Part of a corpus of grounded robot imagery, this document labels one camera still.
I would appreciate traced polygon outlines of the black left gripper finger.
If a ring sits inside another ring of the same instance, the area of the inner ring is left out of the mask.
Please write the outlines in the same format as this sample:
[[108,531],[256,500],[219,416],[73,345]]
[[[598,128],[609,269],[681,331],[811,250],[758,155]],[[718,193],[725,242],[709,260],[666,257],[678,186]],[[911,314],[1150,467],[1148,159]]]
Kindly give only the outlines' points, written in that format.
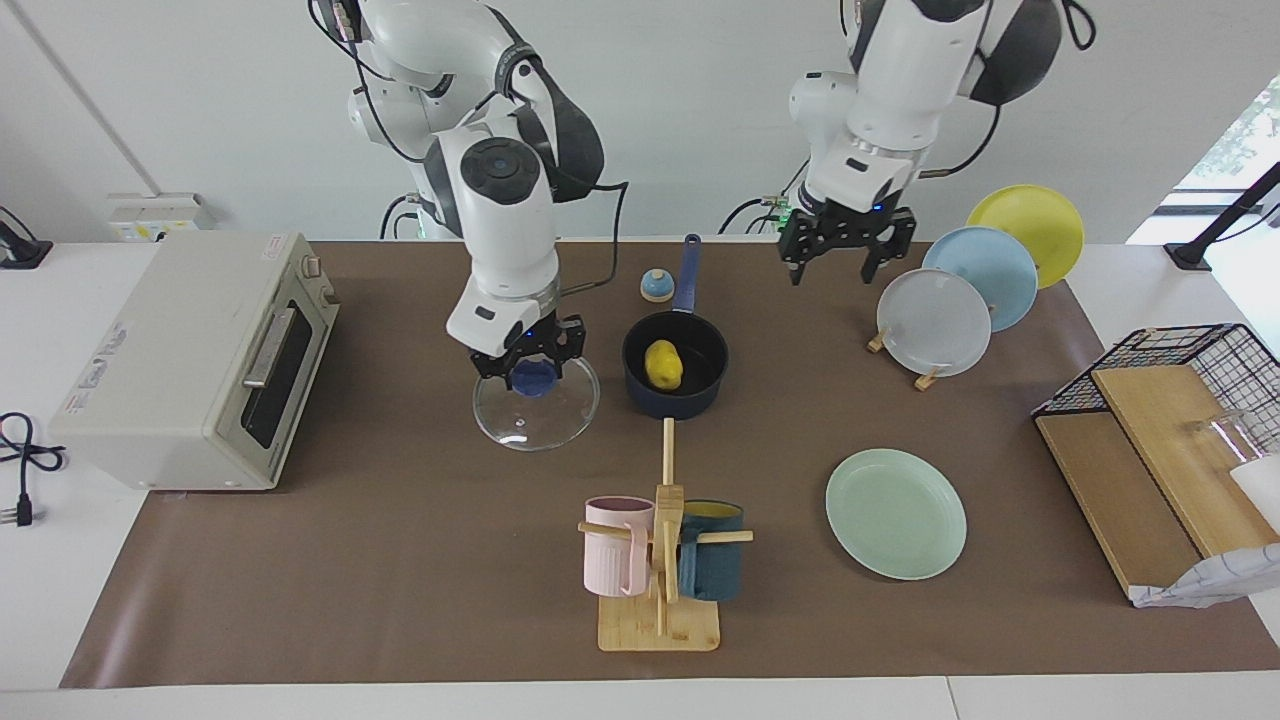
[[913,210],[895,210],[888,217],[888,236],[877,236],[867,246],[867,258],[861,266],[861,281],[873,282],[877,270],[886,263],[906,256],[916,228]]
[[799,286],[803,281],[815,236],[815,218],[806,211],[792,211],[780,232],[780,258],[788,268],[792,286]]

